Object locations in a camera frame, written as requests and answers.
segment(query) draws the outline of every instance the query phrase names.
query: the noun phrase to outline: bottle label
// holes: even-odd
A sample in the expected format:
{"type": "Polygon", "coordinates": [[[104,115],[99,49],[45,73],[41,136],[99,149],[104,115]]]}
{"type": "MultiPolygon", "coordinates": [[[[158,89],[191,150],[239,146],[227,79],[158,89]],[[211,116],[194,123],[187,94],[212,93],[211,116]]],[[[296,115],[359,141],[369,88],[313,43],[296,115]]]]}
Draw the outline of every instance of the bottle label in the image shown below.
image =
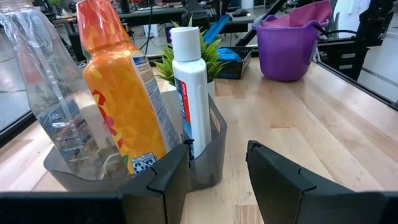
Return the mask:
{"type": "Polygon", "coordinates": [[[157,119],[162,127],[161,130],[164,142],[166,142],[167,145],[167,151],[170,151],[180,143],[180,136],[174,128],[170,114],[167,111],[162,95],[160,94],[160,90],[157,86],[152,68],[149,65],[148,58],[142,53],[137,53],[133,56],[132,62],[135,71],[141,77],[141,80],[145,85],[147,94],[155,109],[157,119]]]}
{"type": "MultiPolygon", "coordinates": [[[[191,116],[189,113],[189,103],[187,94],[187,85],[185,82],[175,78],[175,87],[178,93],[178,99],[180,100],[180,111],[182,115],[182,132],[184,139],[192,138],[192,127],[191,127],[191,116]]],[[[193,145],[190,145],[189,159],[193,160],[195,155],[193,153],[193,145]]]]}
{"type": "Polygon", "coordinates": [[[71,166],[72,169],[89,166],[84,160],[92,159],[90,152],[97,151],[98,146],[74,100],[67,102],[67,110],[72,121],[67,119],[60,105],[40,113],[37,120],[69,165],[76,163],[71,166]]]}

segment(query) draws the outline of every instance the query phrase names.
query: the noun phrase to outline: orange cap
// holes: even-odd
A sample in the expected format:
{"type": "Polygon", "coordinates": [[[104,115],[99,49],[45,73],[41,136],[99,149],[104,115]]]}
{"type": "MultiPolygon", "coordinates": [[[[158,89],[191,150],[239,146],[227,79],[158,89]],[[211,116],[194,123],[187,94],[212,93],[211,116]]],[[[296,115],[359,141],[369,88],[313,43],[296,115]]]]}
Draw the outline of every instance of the orange cap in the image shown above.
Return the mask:
{"type": "Polygon", "coordinates": [[[105,45],[130,41],[108,0],[84,0],[77,3],[76,8],[80,42],[88,52],[105,45]]]}

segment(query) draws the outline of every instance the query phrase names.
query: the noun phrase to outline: red label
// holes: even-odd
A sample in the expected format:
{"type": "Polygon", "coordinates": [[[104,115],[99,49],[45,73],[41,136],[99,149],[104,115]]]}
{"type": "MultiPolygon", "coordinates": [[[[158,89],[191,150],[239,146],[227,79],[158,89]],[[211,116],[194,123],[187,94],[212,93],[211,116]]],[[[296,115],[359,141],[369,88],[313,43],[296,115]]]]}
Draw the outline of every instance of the red label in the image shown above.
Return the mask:
{"type": "Polygon", "coordinates": [[[191,117],[189,115],[187,86],[185,85],[185,82],[183,82],[183,81],[181,81],[181,89],[182,89],[182,100],[184,102],[184,109],[185,109],[185,120],[188,122],[188,124],[190,124],[191,117]]]}

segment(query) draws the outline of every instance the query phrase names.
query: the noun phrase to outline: white cap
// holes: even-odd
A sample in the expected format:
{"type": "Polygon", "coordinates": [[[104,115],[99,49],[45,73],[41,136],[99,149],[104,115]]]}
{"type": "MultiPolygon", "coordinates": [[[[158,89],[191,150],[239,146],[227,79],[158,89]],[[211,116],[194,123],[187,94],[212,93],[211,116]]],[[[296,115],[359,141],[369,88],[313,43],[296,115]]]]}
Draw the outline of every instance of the white cap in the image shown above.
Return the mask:
{"type": "Polygon", "coordinates": [[[174,59],[189,62],[200,58],[200,34],[197,27],[176,27],[170,30],[174,59]]]}

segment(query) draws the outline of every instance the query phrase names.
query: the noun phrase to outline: white bottle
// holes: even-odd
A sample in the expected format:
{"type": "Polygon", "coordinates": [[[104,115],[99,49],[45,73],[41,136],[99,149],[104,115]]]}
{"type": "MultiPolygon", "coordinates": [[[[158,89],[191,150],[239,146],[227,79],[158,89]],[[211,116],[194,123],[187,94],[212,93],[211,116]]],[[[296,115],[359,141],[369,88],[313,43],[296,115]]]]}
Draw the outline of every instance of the white bottle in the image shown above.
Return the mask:
{"type": "Polygon", "coordinates": [[[190,149],[192,160],[211,142],[206,62],[200,57],[199,28],[177,27],[171,29],[170,33],[183,135],[184,139],[194,140],[193,148],[190,149]]]}

